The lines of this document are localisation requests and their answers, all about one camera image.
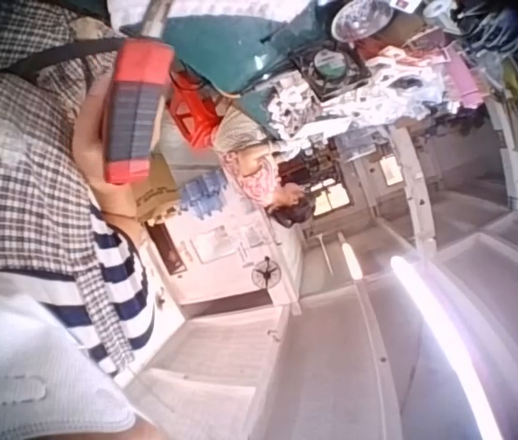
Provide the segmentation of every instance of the fluorescent light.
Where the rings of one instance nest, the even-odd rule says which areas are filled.
[[[352,250],[352,247],[346,242],[342,243],[342,253],[344,254],[344,259],[347,261],[352,280],[362,280],[362,269],[360,268],[360,264],[358,264],[357,256],[354,255],[354,250]]]
[[[415,269],[402,257],[391,258],[391,267],[432,330],[438,345],[458,375],[483,439],[502,439],[485,390],[457,329]]]

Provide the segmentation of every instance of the shoulder strap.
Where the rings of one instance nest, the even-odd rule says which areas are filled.
[[[0,69],[0,72],[12,73],[34,84],[39,72],[46,67],[78,58],[84,59],[98,53],[119,50],[125,40],[125,38],[118,37],[77,40],[73,43],[28,55],[25,59],[15,62],[6,69]]]

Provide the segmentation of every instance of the fan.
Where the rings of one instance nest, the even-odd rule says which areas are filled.
[[[265,257],[264,260],[257,263],[250,277],[259,289],[275,287],[281,281],[281,268],[269,257]]]
[[[324,41],[291,56],[321,103],[367,83],[370,71],[346,43]]]

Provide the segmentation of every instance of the white wall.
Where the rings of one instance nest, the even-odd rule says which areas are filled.
[[[232,187],[226,188],[223,198],[225,206],[220,213],[213,213],[200,220],[191,211],[183,212],[165,222],[187,268],[182,273],[170,276],[171,293],[179,303],[197,303],[255,291],[257,287],[250,276],[252,268],[267,256],[283,267],[287,264],[286,258],[291,262],[291,267],[296,268],[298,265],[298,252],[300,252],[298,248],[301,248],[301,244],[295,234],[290,231],[280,231],[282,254],[277,254],[271,248],[276,246],[274,238],[259,209],[248,213],[247,201]],[[248,247],[240,227],[249,225],[255,225],[259,229],[263,236],[262,246]],[[219,226],[225,226],[228,233],[238,236],[245,243],[248,253],[246,257],[242,257],[241,252],[244,253],[244,251],[240,251],[212,262],[202,263],[192,240]],[[273,302],[289,303],[293,295],[292,291],[289,291],[291,287],[291,280],[283,280],[269,289]]]
[[[282,260],[287,264],[292,286],[299,292],[303,273],[303,234],[298,225],[287,229],[277,222],[271,222],[273,226],[275,245],[282,255]]]

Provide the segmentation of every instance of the white fabric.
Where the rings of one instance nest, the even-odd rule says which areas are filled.
[[[155,318],[157,311],[155,306],[155,292],[157,286],[151,286],[148,290],[148,299],[146,307],[135,317],[127,321],[121,321],[122,330],[128,338],[143,335],[149,328],[150,323]],[[16,273],[0,272],[0,298],[8,298],[20,295],[22,293],[29,294],[35,303],[48,303],[57,305],[82,305],[83,299],[77,285],[74,282],[43,280],[28,275]],[[115,301],[125,301],[130,299],[130,295],[118,295]],[[57,326],[60,322],[49,313],[46,309],[39,307],[52,322]],[[67,332],[71,334],[81,347],[92,348],[100,344],[100,336],[93,325],[83,325],[67,328]],[[142,350],[134,350],[135,359],[139,358],[139,352]],[[116,366],[109,357],[98,362],[100,368],[106,373],[116,372]]]
[[[0,295],[0,439],[126,431],[123,393],[26,294]]]
[[[372,74],[368,83],[327,101],[324,115],[354,116],[353,127],[360,128],[393,124],[404,116],[421,120],[430,114],[427,104],[439,105],[445,100],[446,85],[440,73],[444,59],[441,54],[415,58],[388,46],[366,61]],[[415,78],[422,86],[393,87],[402,78]]]
[[[300,14],[311,0],[174,0],[169,17],[241,16],[288,22]],[[140,23],[149,0],[107,0],[112,27]]]

